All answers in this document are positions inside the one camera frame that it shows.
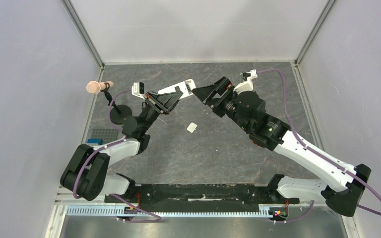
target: gray wall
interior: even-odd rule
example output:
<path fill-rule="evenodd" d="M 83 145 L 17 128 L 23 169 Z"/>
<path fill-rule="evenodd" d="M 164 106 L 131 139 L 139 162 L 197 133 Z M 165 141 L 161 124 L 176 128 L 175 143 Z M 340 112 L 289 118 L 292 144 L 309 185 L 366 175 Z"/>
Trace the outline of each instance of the gray wall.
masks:
<path fill-rule="evenodd" d="M 381 194 L 381 1 L 338 1 L 301 69 L 326 150 L 371 167 Z M 368 191 L 361 204 L 381 210 Z M 381 217 L 355 219 L 363 237 L 381 237 Z"/>
<path fill-rule="evenodd" d="M 43 237 L 97 77 L 59 0 L 0 0 L 0 238 Z"/>
<path fill-rule="evenodd" d="M 72 0 L 105 62 L 292 60 L 326 0 Z"/>

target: metal edge strip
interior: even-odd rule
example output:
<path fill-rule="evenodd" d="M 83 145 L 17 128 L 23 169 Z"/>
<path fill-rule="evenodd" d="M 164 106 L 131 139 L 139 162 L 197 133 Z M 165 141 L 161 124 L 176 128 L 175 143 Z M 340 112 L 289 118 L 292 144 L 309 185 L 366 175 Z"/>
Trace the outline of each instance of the metal edge strip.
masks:
<path fill-rule="evenodd" d="M 308 123 L 312 131 L 313 141 L 318 148 L 323 149 L 323 142 L 320 138 L 316 116 L 314 114 L 312 105 L 309 101 L 309 97 L 308 97 L 305 85 L 303 83 L 300 70 L 296 66 L 295 62 L 291 63 L 291 68 L 293 70 L 294 77 L 296 78 L 296 83 L 297 83 L 297 87 L 299 88 L 300 96 L 302 98 L 303 107 L 305 108 L 306 116 L 308 118 Z"/>
<path fill-rule="evenodd" d="M 96 61 L 97 65 L 102 68 L 104 67 L 104 62 L 101 59 L 96 47 L 94 46 L 89 34 L 85 30 L 84 25 L 81 22 L 81 19 L 78 16 L 78 13 L 75 10 L 75 7 L 73 6 L 72 2 L 70 0 L 62 0 L 63 5 L 66 8 L 66 11 L 68 12 L 69 16 L 71 17 L 75 27 L 77 28 L 79 34 L 81 35 L 82 39 L 84 40 L 85 44 L 87 45 L 87 48 L 90 50 L 94 60 Z"/>
<path fill-rule="evenodd" d="M 334 7 L 337 0 L 328 0 L 325 4 L 325 7 L 323 8 L 322 12 L 319 15 L 319 18 L 317 19 L 315 25 L 313 26 L 312 31 L 310 32 L 308 38 L 306 39 L 304 45 L 302 46 L 302 49 L 300 50 L 299 54 L 297 55 L 297 58 L 295 60 L 296 65 L 299 65 L 300 62 L 303 60 L 303 58 L 306 55 L 306 52 L 312 45 L 312 42 L 315 40 L 316 35 L 318 34 L 319 30 L 322 28 L 323 23 L 325 22 L 326 18 L 329 15 L 329 12 Z"/>
<path fill-rule="evenodd" d="M 66 217 L 67 206 L 54 205 L 52 216 L 46 229 L 45 238 L 59 238 Z"/>
<path fill-rule="evenodd" d="M 353 217 L 344 217 L 342 216 L 342 223 L 344 224 L 345 231 L 347 232 L 348 238 L 361 238 L 363 237 L 360 235 L 355 218 Z"/>
<path fill-rule="evenodd" d="M 283 60 L 184 60 L 184 61 L 129 61 L 129 62 L 106 62 L 104 65 L 124 64 L 162 64 L 162 63 L 269 63 L 269 62 L 294 62 L 294 59 Z"/>
<path fill-rule="evenodd" d="M 93 206 L 93 205 L 70 205 L 66 214 L 69 216 L 147 216 L 144 213 L 125 213 L 126 204 Z M 257 212 L 153 212 L 162 217 L 272 217 L 269 215 L 269 207 L 259 206 Z"/>

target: gray floor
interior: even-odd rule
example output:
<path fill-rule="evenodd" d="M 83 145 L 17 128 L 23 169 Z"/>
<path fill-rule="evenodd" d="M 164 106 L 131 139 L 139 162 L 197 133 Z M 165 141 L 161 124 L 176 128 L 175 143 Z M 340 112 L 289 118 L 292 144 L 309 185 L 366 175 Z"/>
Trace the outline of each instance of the gray floor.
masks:
<path fill-rule="evenodd" d="M 289 62 L 111 65 L 105 67 L 102 81 L 115 83 L 110 89 L 115 96 L 137 81 L 145 84 L 146 91 L 158 91 L 190 78 L 197 87 L 212 84 L 222 76 L 237 84 L 242 71 L 271 67 L 285 72 L 290 116 L 298 132 L 313 142 Z M 286 121 L 279 75 L 260 75 L 254 87 L 266 101 L 267 112 Z M 142 100 L 130 93 L 119 96 L 116 102 L 130 106 L 134 115 L 140 113 Z M 191 122 L 198 125 L 194 133 L 186 130 Z M 102 93 L 97 97 L 88 136 L 93 128 L 112 128 Z M 315 178 L 290 159 L 253 145 L 230 119 L 219 118 L 195 97 L 181 100 L 170 115 L 161 115 L 148 133 L 151 141 L 147 150 L 114 164 L 109 168 L 111 173 L 122 173 L 138 183 L 267 183 L 274 174 Z"/>
<path fill-rule="evenodd" d="M 303 212 L 290 208 L 290 218 Z M 115 217 L 67 216 L 62 238 L 346 238 L 341 216 L 314 208 L 300 221 L 274 225 L 265 218 L 165 218 L 161 223 L 130 224 Z"/>

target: purple cable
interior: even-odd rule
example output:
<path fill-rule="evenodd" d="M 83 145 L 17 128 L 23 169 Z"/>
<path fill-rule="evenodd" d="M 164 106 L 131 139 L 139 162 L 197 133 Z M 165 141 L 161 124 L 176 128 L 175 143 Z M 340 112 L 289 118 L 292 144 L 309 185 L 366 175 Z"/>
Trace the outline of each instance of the purple cable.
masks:
<path fill-rule="evenodd" d="M 158 216 L 158 215 L 155 215 L 154 213 L 151 213 L 151 212 L 147 212 L 145 210 L 142 210 L 141 208 L 139 207 L 135 207 L 134 205 L 132 205 L 130 202 L 126 201 L 125 199 L 121 198 L 119 195 L 117 194 L 110 194 L 110 196 L 122 201 L 123 203 L 125 203 L 126 205 L 128 205 L 129 207 L 133 207 L 135 210 L 139 211 L 139 212 L 142 212 L 142 213 L 145 213 L 147 215 L 150 215 L 150 216 L 153 216 L 157 219 L 154 219 L 154 220 L 139 220 L 139 221 L 134 221 L 134 220 L 131 220 L 131 221 L 128 221 L 128 220 L 124 220 L 124 222 L 129 222 L 129 223 L 149 223 L 149 222 L 161 222 L 161 217 Z"/>
<path fill-rule="evenodd" d="M 116 96 L 112 99 L 112 101 L 111 101 L 110 104 L 109 104 L 109 121 L 112 123 L 113 127 L 114 127 L 115 129 L 117 129 L 118 131 L 122 131 L 122 129 L 121 129 L 120 127 L 118 127 L 116 124 L 114 124 L 114 123 L 112 122 L 112 120 L 110 120 L 110 109 L 112 108 L 112 105 L 113 105 L 113 103 L 115 102 L 116 98 L 118 98 L 118 96 L 120 96 L 121 94 L 123 94 L 123 93 L 127 93 L 127 92 L 130 92 L 130 89 L 129 89 L 129 90 L 125 90 L 125 91 L 123 91 L 123 92 L 120 92 L 118 95 L 116 95 Z"/>
<path fill-rule="evenodd" d="M 286 89 L 286 84 L 285 84 L 285 76 L 283 74 L 283 72 L 279 69 L 276 69 L 276 68 L 269 68 L 269 69 L 265 69 L 265 70 L 261 70 L 261 71 L 257 71 L 257 74 L 261 74 L 261 73 L 266 73 L 266 72 L 271 72 L 271 71 L 275 71 L 277 72 L 280 77 L 281 77 L 281 81 L 282 81 L 282 85 L 283 85 L 283 94 L 284 94 L 284 112 L 285 112 L 285 117 L 287 118 L 290 126 L 291 126 L 291 129 L 292 129 L 292 132 L 294 134 L 294 137 L 296 137 L 296 139 L 298 140 L 298 142 L 303 146 L 305 147 L 306 144 L 300 139 L 297 131 L 296 131 L 296 128 L 294 127 L 294 124 L 293 124 L 293 121 L 291 121 L 290 119 L 290 116 L 288 115 L 288 112 L 287 112 L 287 89 Z M 345 171 L 345 168 L 342 167 L 341 165 L 337 164 L 336 162 L 332 161 L 330 158 L 328 158 L 327 156 L 319 153 L 318 151 L 316 151 L 315 149 L 311 148 L 311 147 L 307 147 L 306 149 L 308 149 L 309 151 L 311 151 L 312 153 L 316 154 L 317 156 L 321 157 L 322 159 L 326 160 L 327 162 L 331 163 L 332 165 L 334 165 L 335 167 L 337 167 L 339 170 L 341 171 Z M 379 201 L 381 202 L 381 196 L 378 194 L 378 192 L 376 192 L 372 187 L 370 187 L 370 185 L 368 185 L 366 182 L 364 182 L 363 180 L 361 180 L 361 178 L 359 178 L 357 175 L 353 174 L 352 172 L 350 171 L 346 171 L 346 174 L 348 174 L 349 176 L 353 177 L 355 180 L 357 180 L 358 182 L 360 182 L 364 187 L 366 187 L 370 192 L 373 193 L 374 196 L 376 196 L 376 198 L 379 199 Z M 357 205 L 357 207 L 361 208 L 361 209 L 364 209 L 366 211 L 369 211 L 371 213 L 374 213 L 374 214 L 377 214 L 377 215 L 380 215 L 381 216 L 381 212 L 378 212 L 378 211 L 375 211 L 371 208 L 368 208 L 368 207 L 365 207 L 365 206 L 362 206 L 362 205 Z"/>

